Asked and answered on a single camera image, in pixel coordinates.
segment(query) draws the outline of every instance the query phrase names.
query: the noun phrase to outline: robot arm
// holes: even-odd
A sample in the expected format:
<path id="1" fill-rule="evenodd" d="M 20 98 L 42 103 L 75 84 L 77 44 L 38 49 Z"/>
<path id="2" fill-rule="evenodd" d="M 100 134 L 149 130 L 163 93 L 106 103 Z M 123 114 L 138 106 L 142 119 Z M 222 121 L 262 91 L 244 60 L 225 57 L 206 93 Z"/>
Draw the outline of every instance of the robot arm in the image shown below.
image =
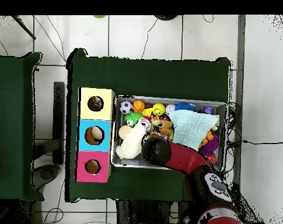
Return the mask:
<path id="1" fill-rule="evenodd" d="M 194 209 L 185 216 L 186 224 L 242 224 L 227 186 L 201 154 L 151 135 L 144 142 L 141 155 L 150 164 L 188 175 Z"/>

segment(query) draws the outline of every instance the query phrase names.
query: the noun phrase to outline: green spiky ball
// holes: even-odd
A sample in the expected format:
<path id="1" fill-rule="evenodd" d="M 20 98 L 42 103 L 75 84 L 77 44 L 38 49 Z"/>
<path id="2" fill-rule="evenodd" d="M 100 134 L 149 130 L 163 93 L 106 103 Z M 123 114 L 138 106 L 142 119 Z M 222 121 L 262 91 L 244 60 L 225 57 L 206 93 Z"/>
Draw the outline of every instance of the green spiky ball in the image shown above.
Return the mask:
<path id="1" fill-rule="evenodd" d="M 143 117 L 141 113 L 135 113 L 132 111 L 125 116 L 125 121 L 127 122 L 127 125 L 133 127 L 141 117 Z"/>

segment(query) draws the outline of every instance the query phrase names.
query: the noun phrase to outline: green table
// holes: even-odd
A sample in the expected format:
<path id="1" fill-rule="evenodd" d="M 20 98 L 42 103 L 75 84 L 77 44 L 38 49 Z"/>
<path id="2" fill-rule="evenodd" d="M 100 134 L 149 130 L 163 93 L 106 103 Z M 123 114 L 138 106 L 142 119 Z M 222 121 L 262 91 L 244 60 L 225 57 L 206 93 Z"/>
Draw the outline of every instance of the green table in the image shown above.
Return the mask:
<path id="1" fill-rule="evenodd" d="M 172 170 L 112 167 L 107 183 L 74 182 L 78 87 L 112 89 L 117 95 L 228 102 L 229 68 L 227 58 L 215 62 L 93 58 L 75 49 L 67 60 L 66 200 L 187 199 L 184 175 Z"/>
<path id="2" fill-rule="evenodd" d="M 0 57 L 0 198 L 42 200 L 30 184 L 33 165 L 33 52 L 22 58 Z"/>

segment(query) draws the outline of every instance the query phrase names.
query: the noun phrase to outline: brown plush toy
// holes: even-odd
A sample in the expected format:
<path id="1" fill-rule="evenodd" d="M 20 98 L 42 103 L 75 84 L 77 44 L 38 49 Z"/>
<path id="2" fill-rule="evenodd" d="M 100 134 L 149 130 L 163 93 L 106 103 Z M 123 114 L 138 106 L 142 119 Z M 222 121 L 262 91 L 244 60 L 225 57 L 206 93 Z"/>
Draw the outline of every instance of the brown plush toy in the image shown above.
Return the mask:
<path id="1" fill-rule="evenodd" d="M 158 124 L 158 127 L 159 127 L 159 131 L 163 135 L 167 135 L 168 136 L 172 132 L 172 130 L 171 130 L 172 122 L 171 121 L 161 120 L 161 123 Z"/>

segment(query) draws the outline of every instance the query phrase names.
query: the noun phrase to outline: wooden block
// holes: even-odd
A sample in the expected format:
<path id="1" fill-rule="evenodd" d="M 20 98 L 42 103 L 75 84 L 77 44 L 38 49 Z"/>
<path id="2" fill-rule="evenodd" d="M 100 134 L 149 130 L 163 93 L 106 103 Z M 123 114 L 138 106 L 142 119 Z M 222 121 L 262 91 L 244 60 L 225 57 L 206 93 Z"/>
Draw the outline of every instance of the wooden block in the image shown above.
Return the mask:
<path id="1" fill-rule="evenodd" d="M 109 157 L 109 152 L 79 151 L 76 182 L 106 183 L 111 173 Z M 90 168 L 90 164 L 98 164 L 98 169 L 93 169 L 93 166 Z"/>
<path id="2" fill-rule="evenodd" d="M 94 130 L 100 129 L 102 135 L 97 136 Z M 79 151 L 103 151 L 110 150 L 111 121 L 105 120 L 80 120 L 79 122 Z"/>
<path id="3" fill-rule="evenodd" d="M 113 99 L 115 93 L 111 89 L 95 89 L 89 87 L 80 87 L 80 119 L 84 120 L 112 120 Z M 100 111 L 92 111 L 89 108 L 89 101 L 97 96 L 102 100 L 102 109 Z"/>

